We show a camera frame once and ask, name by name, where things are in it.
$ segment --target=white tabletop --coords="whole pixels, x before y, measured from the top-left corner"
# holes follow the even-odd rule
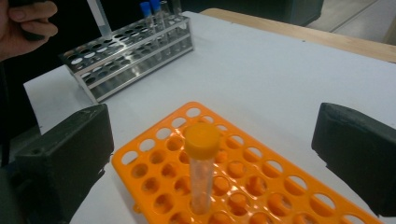
[[[204,15],[191,18],[195,51],[104,101],[115,150],[197,101],[372,214],[325,167],[311,141],[323,102],[356,109],[396,128],[396,64],[275,35]],[[25,83],[42,133],[92,105],[62,66]],[[72,223],[145,223],[111,164]],[[396,223],[396,218],[380,218]]]

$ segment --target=floor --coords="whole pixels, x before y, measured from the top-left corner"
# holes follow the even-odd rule
[[[395,19],[396,1],[377,0],[331,32],[384,43],[384,37]]]

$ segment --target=metal test tube rack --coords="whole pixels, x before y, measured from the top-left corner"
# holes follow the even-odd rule
[[[171,16],[157,33],[141,20],[114,31],[112,39],[94,39],[59,57],[97,104],[192,50],[190,19]]]

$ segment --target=wooden surface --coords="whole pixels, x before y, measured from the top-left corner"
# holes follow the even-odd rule
[[[345,35],[327,33],[279,21],[270,21],[218,8],[210,8],[201,13],[206,16],[246,25],[256,29],[280,35],[288,35],[328,47],[342,49],[386,62],[396,63],[396,46]]]

